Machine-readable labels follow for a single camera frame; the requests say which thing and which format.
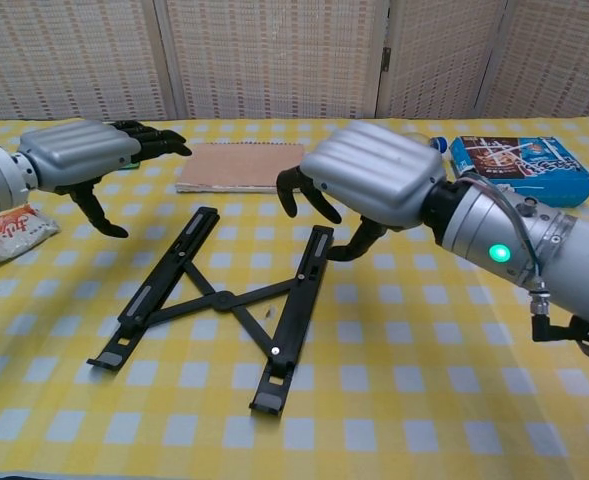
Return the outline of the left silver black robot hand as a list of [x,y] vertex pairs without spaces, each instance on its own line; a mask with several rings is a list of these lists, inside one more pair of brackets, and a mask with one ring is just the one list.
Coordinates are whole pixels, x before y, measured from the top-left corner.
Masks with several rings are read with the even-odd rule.
[[36,177],[36,189],[70,196],[100,233],[126,238],[128,232],[105,217],[93,188],[107,174],[166,154],[192,151],[173,130],[135,120],[78,120],[22,135],[14,157]]

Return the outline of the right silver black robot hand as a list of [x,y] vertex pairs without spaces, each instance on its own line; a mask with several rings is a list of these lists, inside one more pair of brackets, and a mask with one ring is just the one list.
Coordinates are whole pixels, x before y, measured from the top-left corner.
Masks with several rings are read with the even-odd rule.
[[349,262],[363,256],[387,231],[423,223],[425,199],[446,178],[442,159],[446,149],[443,137],[400,134],[352,121],[305,154],[299,165],[281,171],[277,194],[291,218],[298,212],[294,190],[334,224],[342,217],[328,197],[358,213],[361,223],[351,240],[327,252],[331,261]]

